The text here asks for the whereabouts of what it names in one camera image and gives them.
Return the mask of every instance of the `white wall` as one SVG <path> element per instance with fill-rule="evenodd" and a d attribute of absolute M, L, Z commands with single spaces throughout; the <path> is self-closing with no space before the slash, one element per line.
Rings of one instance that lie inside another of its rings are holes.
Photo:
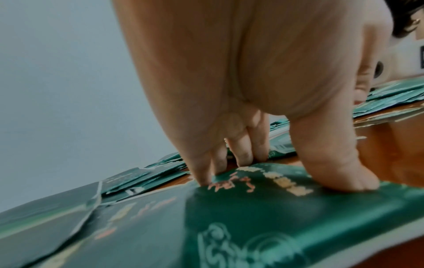
<path fill-rule="evenodd" d="M 175 151 L 107 0 L 0 0 L 0 211 Z"/>

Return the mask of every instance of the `hand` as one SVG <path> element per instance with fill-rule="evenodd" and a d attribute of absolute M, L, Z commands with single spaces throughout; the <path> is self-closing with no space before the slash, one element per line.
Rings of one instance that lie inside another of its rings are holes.
<path fill-rule="evenodd" d="M 290 120 L 315 180 L 378 187 L 358 159 L 352 104 L 355 88 L 369 90 L 364 66 L 374 71 L 390 36 L 387 7 L 387 22 L 364 17 L 362 0 L 116 0 L 115 8 L 153 111 L 200 184 L 211 168 L 226 169 L 224 139 L 239 166 L 265 161 L 271 113 Z"/>

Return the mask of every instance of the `finger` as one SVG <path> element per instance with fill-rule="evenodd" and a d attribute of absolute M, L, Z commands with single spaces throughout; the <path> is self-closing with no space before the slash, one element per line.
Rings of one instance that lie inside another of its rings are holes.
<path fill-rule="evenodd" d="M 181 157 L 185 161 L 193 177 L 201 186 L 211 183 L 211 156 L 209 152 L 196 157 L 181 154 Z"/>
<path fill-rule="evenodd" d="M 246 129 L 235 138 L 226 138 L 226 141 L 237 160 L 238 166 L 248 166 L 252 164 L 252 144 Z"/>
<path fill-rule="evenodd" d="M 269 154 L 269 116 L 261 112 L 261 118 L 256 127 L 247 127 L 247 132 L 252 143 L 253 158 L 265 162 Z"/>
<path fill-rule="evenodd" d="M 377 177 L 358 158 L 351 105 L 354 81 L 314 112 L 290 119 L 292 143 L 314 180 L 341 191 L 374 190 Z"/>
<path fill-rule="evenodd" d="M 218 144 L 211 150 L 212 173 L 218 175 L 227 170 L 227 147 L 225 142 Z"/>
<path fill-rule="evenodd" d="M 393 20 L 384 0 L 369 0 L 365 4 L 362 60 L 358 69 L 354 102 L 367 99 L 375 68 L 386 48 L 393 29 Z"/>

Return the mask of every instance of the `brown tabletop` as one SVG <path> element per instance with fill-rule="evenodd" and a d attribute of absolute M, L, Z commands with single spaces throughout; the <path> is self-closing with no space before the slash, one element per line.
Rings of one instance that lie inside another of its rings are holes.
<path fill-rule="evenodd" d="M 384 123 L 366 126 L 375 115 L 422 107 Z M 387 109 L 355 119 L 357 148 L 362 163 L 383 181 L 424 187 L 424 102 Z M 297 156 L 269 162 L 301 166 Z M 236 168 L 230 162 L 228 169 Z M 186 183 L 184 176 L 163 187 Z M 355 268 L 424 268 L 424 237 L 384 250 Z"/>

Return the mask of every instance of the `person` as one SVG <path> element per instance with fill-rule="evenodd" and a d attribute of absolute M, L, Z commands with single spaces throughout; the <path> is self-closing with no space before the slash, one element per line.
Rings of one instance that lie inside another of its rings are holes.
<path fill-rule="evenodd" d="M 393 20 L 384 0 L 115 0 L 146 96 L 201 185 L 266 161 L 268 114 L 322 185 L 379 187 L 356 150 L 365 101 Z"/>

